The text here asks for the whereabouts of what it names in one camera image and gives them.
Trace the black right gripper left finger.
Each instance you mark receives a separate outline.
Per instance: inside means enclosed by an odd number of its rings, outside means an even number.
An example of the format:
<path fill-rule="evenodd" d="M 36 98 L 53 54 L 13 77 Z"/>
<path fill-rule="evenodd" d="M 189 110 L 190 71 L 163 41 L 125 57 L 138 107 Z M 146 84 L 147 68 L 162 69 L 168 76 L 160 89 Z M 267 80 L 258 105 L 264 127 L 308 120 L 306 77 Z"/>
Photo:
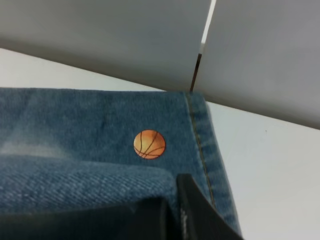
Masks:
<path fill-rule="evenodd" d="M 2 214 L 2 240 L 171 240 L 173 217 L 163 198 L 85 210 Z"/>

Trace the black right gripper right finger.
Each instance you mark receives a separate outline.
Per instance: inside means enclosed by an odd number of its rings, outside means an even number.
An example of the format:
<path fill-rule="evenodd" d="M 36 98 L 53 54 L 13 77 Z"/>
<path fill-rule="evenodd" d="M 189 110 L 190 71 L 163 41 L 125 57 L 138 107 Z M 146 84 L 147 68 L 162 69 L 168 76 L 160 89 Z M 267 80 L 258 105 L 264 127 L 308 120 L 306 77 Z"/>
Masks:
<path fill-rule="evenodd" d="M 241 240 L 210 205 L 190 174 L 176 178 L 183 240 Z"/>

